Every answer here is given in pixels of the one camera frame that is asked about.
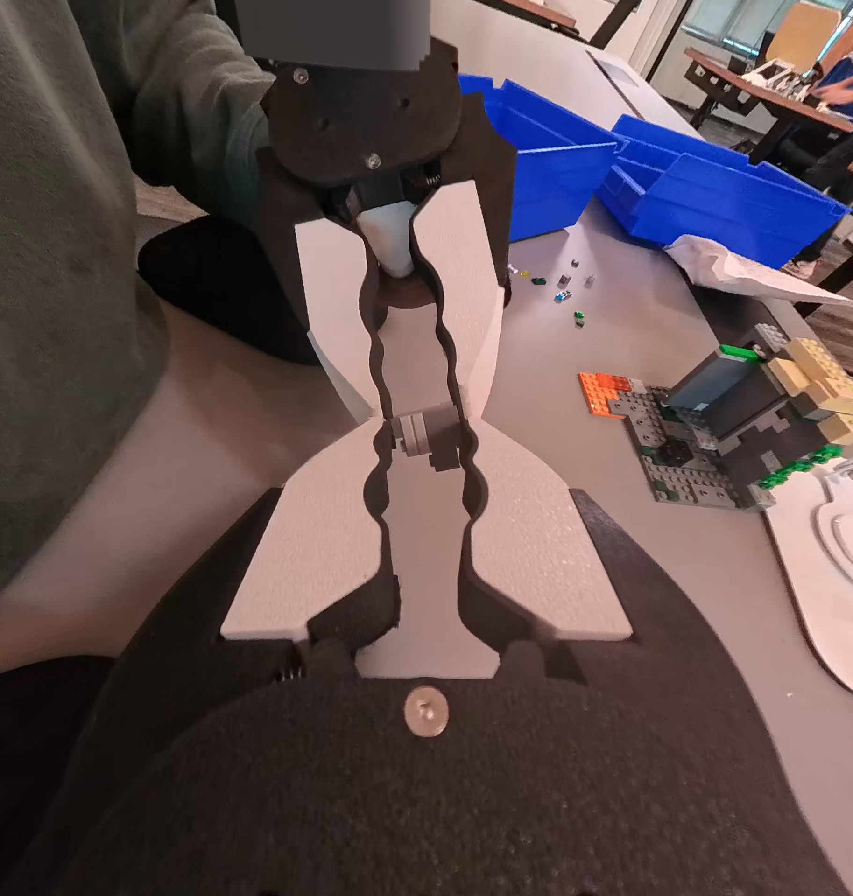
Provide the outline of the wooden edge office table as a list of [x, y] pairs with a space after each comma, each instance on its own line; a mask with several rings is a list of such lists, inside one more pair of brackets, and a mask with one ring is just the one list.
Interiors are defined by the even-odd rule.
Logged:
[[774, 124], [757, 142], [749, 154], [752, 164], [759, 164], [772, 156], [792, 126], [807, 123], [829, 132], [853, 133], [853, 123], [835, 113], [819, 111], [795, 99], [786, 98], [775, 90], [749, 82], [743, 75], [731, 71], [698, 49], [688, 48], [684, 55], [691, 62], [684, 78], [701, 90], [705, 98], [692, 114], [689, 125], [695, 131], [708, 121], [717, 106], [746, 117], [757, 106], [762, 106], [774, 118]]
[[533, 1], [477, 1], [498, 12], [528, 21], [553, 31], [573, 32], [579, 36], [576, 19], [552, 7]]

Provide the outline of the blue plastic bin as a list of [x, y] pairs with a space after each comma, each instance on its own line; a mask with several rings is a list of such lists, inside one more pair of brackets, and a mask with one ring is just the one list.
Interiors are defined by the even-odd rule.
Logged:
[[664, 247], [715, 241], [778, 270], [848, 214], [844, 204], [767, 162], [622, 115], [620, 151], [599, 198], [622, 228]]
[[626, 140], [520, 84], [496, 87], [471, 74], [458, 81], [464, 95], [484, 95], [493, 127], [518, 151], [510, 242], [574, 225]]

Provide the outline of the white paper bag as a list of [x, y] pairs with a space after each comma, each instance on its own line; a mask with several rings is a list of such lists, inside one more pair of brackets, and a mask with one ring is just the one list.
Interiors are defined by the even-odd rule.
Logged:
[[852, 298], [829, 293], [781, 270], [736, 254], [708, 238], [682, 235], [664, 246], [663, 251], [693, 286], [756, 299], [853, 308]]

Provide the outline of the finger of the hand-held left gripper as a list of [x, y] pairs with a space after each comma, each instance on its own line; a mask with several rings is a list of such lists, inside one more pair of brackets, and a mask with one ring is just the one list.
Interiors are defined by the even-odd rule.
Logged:
[[456, 403], [463, 419], [480, 420], [496, 374], [505, 289], [476, 182], [439, 187], [411, 220], [411, 244], [435, 282]]
[[377, 267], [365, 240], [330, 219], [295, 225], [307, 335], [358, 424], [385, 417], [372, 356]]

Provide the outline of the toy brick building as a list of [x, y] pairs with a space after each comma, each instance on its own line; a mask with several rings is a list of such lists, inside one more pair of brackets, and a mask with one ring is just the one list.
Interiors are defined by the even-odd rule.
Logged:
[[589, 412], [625, 425], [657, 501], [764, 511], [791, 476], [853, 446], [853, 376], [823, 342], [757, 323], [676, 385], [580, 373]]

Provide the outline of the person's left forearm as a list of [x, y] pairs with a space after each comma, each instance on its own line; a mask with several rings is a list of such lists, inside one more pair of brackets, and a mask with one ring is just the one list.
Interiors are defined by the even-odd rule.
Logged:
[[208, 1], [71, 1], [133, 171], [253, 226], [274, 77]]

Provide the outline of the scatter of small toy pieces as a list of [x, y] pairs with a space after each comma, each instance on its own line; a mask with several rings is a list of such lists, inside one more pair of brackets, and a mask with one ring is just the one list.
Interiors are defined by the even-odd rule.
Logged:
[[[535, 289], [546, 289], [551, 286], [554, 287], [554, 295], [553, 301], [555, 305], [561, 305], [569, 300], [571, 300], [573, 296], [573, 289], [571, 285], [573, 284], [574, 275], [580, 267], [580, 260], [577, 258], [572, 258], [569, 262], [569, 268], [561, 273], [556, 281], [552, 282], [545, 276], [532, 275], [528, 270], [520, 269], [511, 264], [510, 262], [507, 264], [507, 273], [510, 276], [511, 285], [514, 282], [522, 282], [532, 285]], [[595, 281], [595, 275], [589, 274], [583, 282], [583, 286], [586, 288], [593, 285]], [[577, 330], [584, 329], [586, 325], [586, 315], [584, 312], [576, 309], [572, 311], [572, 319], [574, 327]]]

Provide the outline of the white stand base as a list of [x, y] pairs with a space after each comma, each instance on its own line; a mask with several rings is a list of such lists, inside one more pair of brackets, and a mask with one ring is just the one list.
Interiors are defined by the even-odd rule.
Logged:
[[853, 459], [792, 476], [764, 517], [807, 642], [853, 693]]

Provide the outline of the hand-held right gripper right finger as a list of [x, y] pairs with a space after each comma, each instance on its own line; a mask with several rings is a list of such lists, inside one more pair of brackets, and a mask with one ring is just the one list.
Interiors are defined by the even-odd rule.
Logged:
[[629, 640], [633, 626], [566, 482], [485, 420], [465, 421], [463, 436], [465, 629], [499, 657], [518, 642]]

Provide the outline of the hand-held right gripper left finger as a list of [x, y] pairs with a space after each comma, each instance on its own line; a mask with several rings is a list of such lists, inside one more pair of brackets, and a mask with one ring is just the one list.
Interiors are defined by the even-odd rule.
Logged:
[[386, 420], [368, 420], [286, 482], [221, 624], [227, 641], [337, 639], [352, 652], [398, 625]]

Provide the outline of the blue striped cloth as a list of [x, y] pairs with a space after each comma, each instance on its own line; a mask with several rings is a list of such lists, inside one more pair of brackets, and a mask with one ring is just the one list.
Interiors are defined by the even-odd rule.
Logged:
[[841, 58], [813, 91], [818, 101], [853, 123], [853, 51]]

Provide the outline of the grey desk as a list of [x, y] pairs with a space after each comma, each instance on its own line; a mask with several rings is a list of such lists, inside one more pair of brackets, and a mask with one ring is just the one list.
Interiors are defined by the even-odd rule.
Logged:
[[[273, 82], [282, 63], [415, 71], [430, 49], [428, 2], [308, 28], [304, 9]], [[215, 215], [129, 166], [163, 371], [0, 594], [0, 894], [848, 894], [725, 645], [584, 491], [633, 636], [499, 657], [465, 629], [466, 420], [411, 244], [423, 204], [339, 223], [376, 262], [382, 420], [460, 417], [447, 472], [391, 434], [398, 625], [357, 652], [222, 637], [287, 480], [364, 423], [322, 366], [155, 294], [142, 245]]]

